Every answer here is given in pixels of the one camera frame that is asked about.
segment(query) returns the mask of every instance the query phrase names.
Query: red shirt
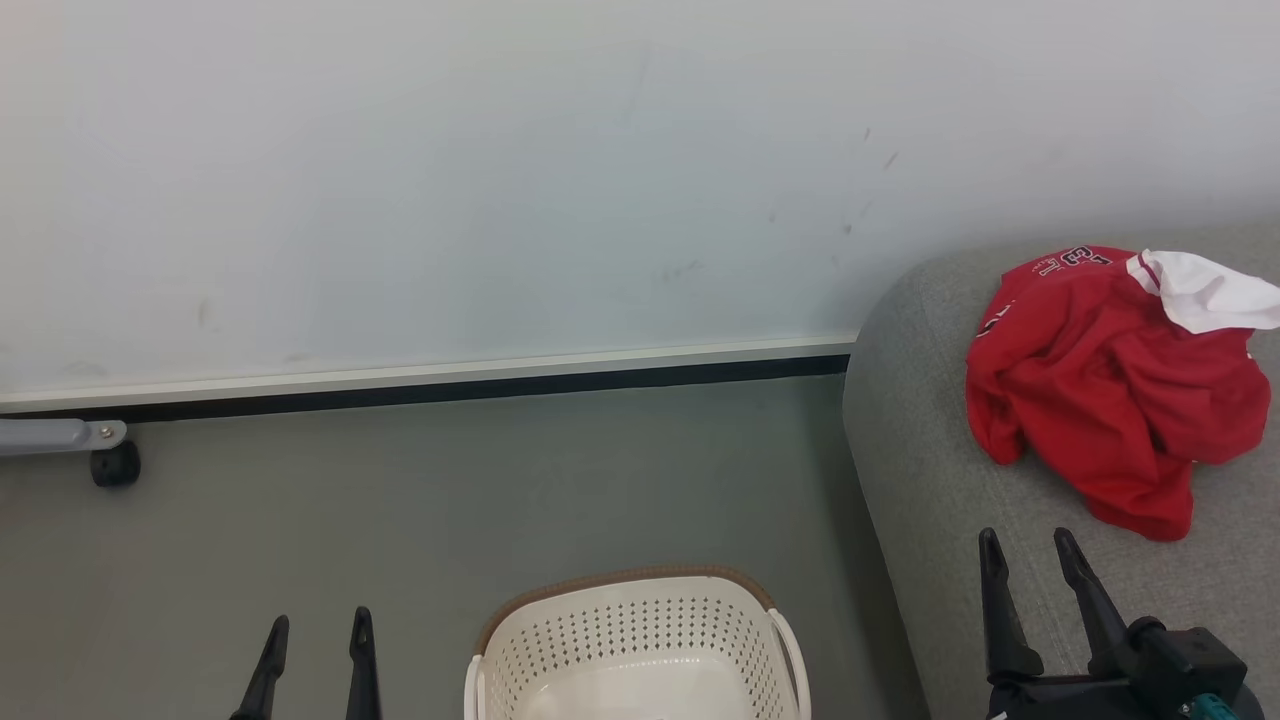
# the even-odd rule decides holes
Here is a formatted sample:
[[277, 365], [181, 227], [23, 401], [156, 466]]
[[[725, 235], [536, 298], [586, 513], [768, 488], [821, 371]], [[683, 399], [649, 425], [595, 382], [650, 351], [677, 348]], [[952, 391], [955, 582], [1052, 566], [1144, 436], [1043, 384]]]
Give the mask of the red shirt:
[[1175, 541], [1192, 462], [1256, 447], [1271, 386], [1245, 350], [1253, 329], [1183, 329], [1130, 258], [1074, 247], [1005, 273], [969, 348], [969, 427], [1002, 465], [1029, 443], [1098, 519]]

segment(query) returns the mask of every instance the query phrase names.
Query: gray metal leg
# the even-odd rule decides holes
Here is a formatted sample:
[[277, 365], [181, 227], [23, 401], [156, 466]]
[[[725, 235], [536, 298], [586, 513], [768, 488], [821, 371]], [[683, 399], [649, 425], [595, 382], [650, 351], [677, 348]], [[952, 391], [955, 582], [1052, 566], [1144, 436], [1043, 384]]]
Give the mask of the gray metal leg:
[[0, 456], [109, 450], [124, 442], [125, 433], [116, 420], [0, 420]]

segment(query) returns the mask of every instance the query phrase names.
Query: white plastic basket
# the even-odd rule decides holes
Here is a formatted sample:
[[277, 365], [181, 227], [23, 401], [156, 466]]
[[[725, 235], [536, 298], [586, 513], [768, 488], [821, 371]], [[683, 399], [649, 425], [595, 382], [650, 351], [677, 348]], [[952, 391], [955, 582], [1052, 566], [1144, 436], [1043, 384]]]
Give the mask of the white plastic basket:
[[465, 720], [809, 720], [790, 625], [726, 568], [650, 568], [526, 593], [486, 625]]

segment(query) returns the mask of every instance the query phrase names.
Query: gray sofa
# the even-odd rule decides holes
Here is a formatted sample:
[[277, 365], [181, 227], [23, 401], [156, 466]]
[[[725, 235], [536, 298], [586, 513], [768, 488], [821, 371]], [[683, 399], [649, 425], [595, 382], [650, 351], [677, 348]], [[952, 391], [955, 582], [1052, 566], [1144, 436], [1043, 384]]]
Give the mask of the gray sofa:
[[[1089, 657], [1053, 551], [1062, 525], [1126, 621], [1208, 628], [1249, 665], [1247, 683], [1280, 717], [1280, 386], [1261, 447], [1196, 468], [1192, 532], [1175, 543], [1096, 520], [1034, 455], [1001, 468], [969, 432], [965, 354], [1001, 273], [1073, 243], [1197, 252], [1280, 284], [1274, 222], [964, 252], [916, 266], [879, 301], [850, 359], [845, 425], [933, 719], [984, 717], [977, 538], [987, 525], [1047, 673], [1083, 673]], [[1280, 331], [1258, 332], [1251, 351], [1280, 382]]]

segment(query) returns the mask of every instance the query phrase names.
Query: white sleeve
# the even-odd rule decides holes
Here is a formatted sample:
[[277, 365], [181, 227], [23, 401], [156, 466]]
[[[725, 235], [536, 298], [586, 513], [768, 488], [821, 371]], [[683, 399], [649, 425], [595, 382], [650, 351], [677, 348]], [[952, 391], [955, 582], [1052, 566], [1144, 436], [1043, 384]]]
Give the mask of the white sleeve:
[[1280, 287], [1190, 252], [1143, 250], [1125, 263], [1158, 295], [1170, 320], [1196, 334], [1222, 328], [1280, 328]]

